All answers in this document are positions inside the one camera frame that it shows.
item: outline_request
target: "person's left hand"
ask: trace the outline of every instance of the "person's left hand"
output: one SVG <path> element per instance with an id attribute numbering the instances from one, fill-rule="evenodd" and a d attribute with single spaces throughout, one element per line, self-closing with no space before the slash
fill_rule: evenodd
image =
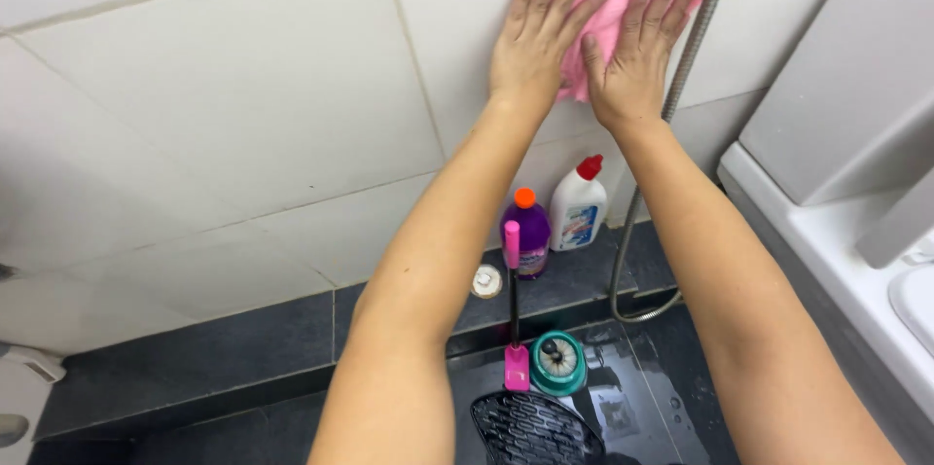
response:
<path id="1" fill-rule="evenodd" d="M 561 86 L 561 59 L 606 0 L 513 0 L 493 49 L 491 101 L 544 116 Z"/>

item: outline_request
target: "orange bottle cap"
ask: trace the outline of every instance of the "orange bottle cap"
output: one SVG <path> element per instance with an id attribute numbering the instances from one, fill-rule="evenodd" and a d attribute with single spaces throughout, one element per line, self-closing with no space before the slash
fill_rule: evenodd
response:
<path id="1" fill-rule="evenodd" d="M 531 187 L 520 187 L 516 190 L 514 200 L 516 201 L 516 206 L 527 210 L 535 205 L 535 192 L 532 191 Z"/>

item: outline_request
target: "person's right hand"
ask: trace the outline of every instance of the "person's right hand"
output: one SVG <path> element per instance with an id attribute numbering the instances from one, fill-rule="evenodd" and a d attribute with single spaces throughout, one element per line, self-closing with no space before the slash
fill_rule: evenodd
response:
<path id="1" fill-rule="evenodd" d="M 606 65 L 596 38 L 584 36 L 590 103 L 611 133 L 624 130 L 629 122 L 660 117 L 668 58 L 690 18 L 691 1 L 629 0 L 613 58 Z"/>

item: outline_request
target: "shower hose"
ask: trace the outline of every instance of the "shower hose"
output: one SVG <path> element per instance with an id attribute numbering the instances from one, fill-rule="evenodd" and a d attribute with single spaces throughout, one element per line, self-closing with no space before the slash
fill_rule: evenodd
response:
<path id="1" fill-rule="evenodd" d="M 687 43 L 684 46 L 684 52 L 681 60 L 678 61 L 678 69 L 674 72 L 674 79 L 671 81 L 671 87 L 668 90 L 668 96 L 665 97 L 665 103 L 661 108 L 661 118 L 665 122 L 671 122 L 674 110 L 677 108 L 678 101 L 681 99 L 681 92 L 684 84 L 687 83 L 687 76 L 691 73 L 691 66 L 694 65 L 694 59 L 697 57 L 698 50 L 701 48 L 704 34 L 710 25 L 710 20 L 714 16 L 714 10 L 717 8 L 719 0 L 703 0 L 698 9 L 697 19 L 694 21 L 694 27 L 687 35 Z M 610 277 L 610 308 L 613 312 L 613 318 L 623 323 L 641 323 L 661 316 L 672 306 L 681 301 L 681 290 L 674 293 L 667 303 L 650 312 L 641 313 L 636 316 L 623 316 L 619 313 L 616 305 L 616 292 L 619 287 L 619 276 L 622 274 L 626 264 L 626 251 L 629 249 L 629 239 L 632 237 L 632 227 L 635 226 L 636 215 L 639 207 L 642 205 L 642 190 L 636 186 L 632 193 L 632 200 L 629 202 L 629 209 L 626 211 L 626 220 L 623 224 L 623 235 L 619 240 L 619 247 L 616 249 L 616 259 L 613 262 L 613 274 Z"/>

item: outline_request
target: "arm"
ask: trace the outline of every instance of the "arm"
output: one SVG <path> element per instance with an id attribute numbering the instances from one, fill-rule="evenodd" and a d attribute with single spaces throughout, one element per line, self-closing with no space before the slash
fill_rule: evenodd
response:
<path id="1" fill-rule="evenodd" d="M 782 270 L 659 116 L 690 1 L 630 0 L 610 65 L 587 36 L 584 52 L 594 110 L 646 196 L 740 458 L 901 463 Z"/>
<path id="2" fill-rule="evenodd" d="M 357 302 L 309 464 L 453 462 L 445 343 L 497 209 L 555 100 L 561 57 L 606 0 L 572 11 L 574 1 L 513 0 L 484 112 Z"/>

